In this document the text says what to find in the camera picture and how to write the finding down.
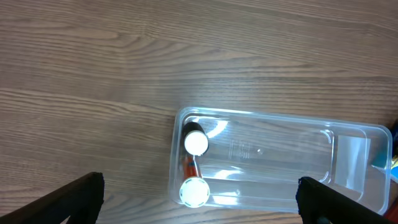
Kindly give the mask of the blue Vicks VapoDrops packet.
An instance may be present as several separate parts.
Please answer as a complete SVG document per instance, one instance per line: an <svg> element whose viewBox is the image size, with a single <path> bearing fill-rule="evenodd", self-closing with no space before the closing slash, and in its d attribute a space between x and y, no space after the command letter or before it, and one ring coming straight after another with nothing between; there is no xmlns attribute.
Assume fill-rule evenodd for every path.
<svg viewBox="0 0 398 224"><path fill-rule="evenodd" d="M397 183L397 120L390 129L392 134L392 152L387 155L386 152L380 152L373 160L372 166L382 173L387 171L386 159L391 160L391 180Z"/></svg>

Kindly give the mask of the dark bottle white cap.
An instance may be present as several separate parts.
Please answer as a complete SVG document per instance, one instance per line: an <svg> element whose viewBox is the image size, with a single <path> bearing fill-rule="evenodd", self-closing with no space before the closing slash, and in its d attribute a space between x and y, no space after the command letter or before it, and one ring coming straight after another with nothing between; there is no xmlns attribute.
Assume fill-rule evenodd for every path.
<svg viewBox="0 0 398 224"><path fill-rule="evenodd" d="M209 140L203 128L196 122L188 122L182 129L184 149L193 156L202 156L209 148Z"/></svg>

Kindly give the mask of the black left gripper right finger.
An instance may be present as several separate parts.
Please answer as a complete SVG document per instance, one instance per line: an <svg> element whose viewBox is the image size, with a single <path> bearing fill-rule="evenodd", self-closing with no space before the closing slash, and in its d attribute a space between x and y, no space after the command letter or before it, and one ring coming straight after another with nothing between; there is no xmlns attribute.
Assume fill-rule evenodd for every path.
<svg viewBox="0 0 398 224"><path fill-rule="evenodd" d="M303 224L394 223L311 177L298 180L295 199Z"/></svg>

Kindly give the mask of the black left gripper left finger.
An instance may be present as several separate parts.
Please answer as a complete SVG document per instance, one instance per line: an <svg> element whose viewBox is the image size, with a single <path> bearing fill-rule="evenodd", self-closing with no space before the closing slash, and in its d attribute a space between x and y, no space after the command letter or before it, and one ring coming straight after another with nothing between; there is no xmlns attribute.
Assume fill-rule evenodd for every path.
<svg viewBox="0 0 398 224"><path fill-rule="evenodd" d="M1 217L1 223L95 223L104 203L104 177L90 172Z"/></svg>

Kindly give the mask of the red sachet packet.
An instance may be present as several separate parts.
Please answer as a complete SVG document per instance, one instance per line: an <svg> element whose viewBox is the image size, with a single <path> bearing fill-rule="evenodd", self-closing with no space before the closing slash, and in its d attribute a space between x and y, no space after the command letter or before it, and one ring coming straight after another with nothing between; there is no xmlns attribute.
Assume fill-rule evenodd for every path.
<svg viewBox="0 0 398 224"><path fill-rule="evenodd" d="M394 223L398 223L398 206L395 204L384 214L384 217Z"/></svg>

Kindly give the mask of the orange tube white cap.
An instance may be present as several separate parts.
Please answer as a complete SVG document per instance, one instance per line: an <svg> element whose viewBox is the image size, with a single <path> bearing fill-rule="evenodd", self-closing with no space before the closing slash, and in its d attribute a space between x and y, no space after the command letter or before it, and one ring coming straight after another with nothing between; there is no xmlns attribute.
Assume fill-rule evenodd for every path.
<svg viewBox="0 0 398 224"><path fill-rule="evenodd" d="M182 168L183 182L179 190L181 202L189 208L204 206L210 197L210 187L202 177L195 157L185 156Z"/></svg>

